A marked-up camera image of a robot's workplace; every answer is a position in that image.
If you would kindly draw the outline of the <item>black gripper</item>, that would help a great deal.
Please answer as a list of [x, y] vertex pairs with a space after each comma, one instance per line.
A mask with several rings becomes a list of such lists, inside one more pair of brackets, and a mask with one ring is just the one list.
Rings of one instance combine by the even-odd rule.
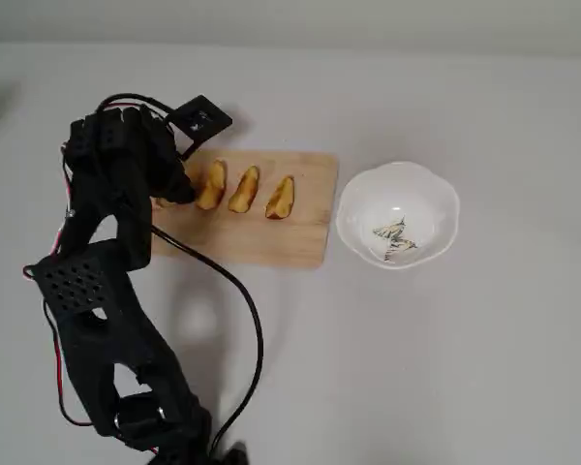
[[106, 171], [118, 160], [136, 163], [149, 196], [191, 203], [197, 192], [179, 159], [174, 133], [144, 106], [111, 108], [71, 123], [64, 156], [72, 172]]

